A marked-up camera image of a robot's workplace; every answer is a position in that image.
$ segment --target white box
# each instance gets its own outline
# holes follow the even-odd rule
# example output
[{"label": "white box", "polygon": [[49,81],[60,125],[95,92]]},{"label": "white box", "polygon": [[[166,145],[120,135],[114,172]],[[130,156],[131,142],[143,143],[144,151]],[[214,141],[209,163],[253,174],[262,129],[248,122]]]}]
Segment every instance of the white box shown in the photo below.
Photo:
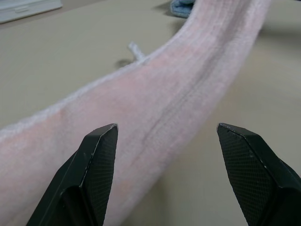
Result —
[{"label": "white box", "polygon": [[0,0],[0,24],[62,6],[61,0]]}]

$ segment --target towel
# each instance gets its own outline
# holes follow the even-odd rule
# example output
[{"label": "towel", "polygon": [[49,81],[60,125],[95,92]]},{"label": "towel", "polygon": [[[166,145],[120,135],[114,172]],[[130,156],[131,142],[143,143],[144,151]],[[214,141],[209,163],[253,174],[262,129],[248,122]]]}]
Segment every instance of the towel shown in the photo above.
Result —
[{"label": "towel", "polygon": [[184,27],[145,59],[0,130],[0,225],[24,225],[83,137],[110,123],[119,137],[104,225],[120,225],[224,96],[269,4],[198,0]]},{"label": "towel", "polygon": [[173,0],[170,3],[170,11],[173,15],[188,18],[195,0]]}]

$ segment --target blue cloth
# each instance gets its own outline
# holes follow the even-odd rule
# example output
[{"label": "blue cloth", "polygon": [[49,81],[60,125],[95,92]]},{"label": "blue cloth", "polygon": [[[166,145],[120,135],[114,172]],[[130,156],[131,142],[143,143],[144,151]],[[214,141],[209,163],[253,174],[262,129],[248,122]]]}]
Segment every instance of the blue cloth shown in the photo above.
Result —
[{"label": "blue cloth", "polygon": [[172,0],[170,11],[173,15],[188,18],[196,0]]}]

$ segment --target towel fold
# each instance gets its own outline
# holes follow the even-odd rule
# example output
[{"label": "towel fold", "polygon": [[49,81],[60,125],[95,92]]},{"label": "towel fold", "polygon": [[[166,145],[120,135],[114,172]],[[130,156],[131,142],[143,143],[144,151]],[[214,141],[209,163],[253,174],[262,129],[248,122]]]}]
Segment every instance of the towel fold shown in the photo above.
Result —
[{"label": "towel fold", "polygon": [[188,18],[195,0],[173,0],[170,4],[170,11],[173,15]]}]

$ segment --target pink towel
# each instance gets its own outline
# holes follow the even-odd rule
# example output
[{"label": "pink towel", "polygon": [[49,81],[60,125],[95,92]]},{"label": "pink towel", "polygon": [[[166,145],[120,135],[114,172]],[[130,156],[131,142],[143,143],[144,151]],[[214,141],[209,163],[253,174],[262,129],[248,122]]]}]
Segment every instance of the pink towel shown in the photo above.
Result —
[{"label": "pink towel", "polygon": [[95,128],[119,124],[105,219],[130,213],[235,79],[270,0],[197,0],[184,27],[146,57],[0,131],[0,225],[24,225],[54,173]]}]

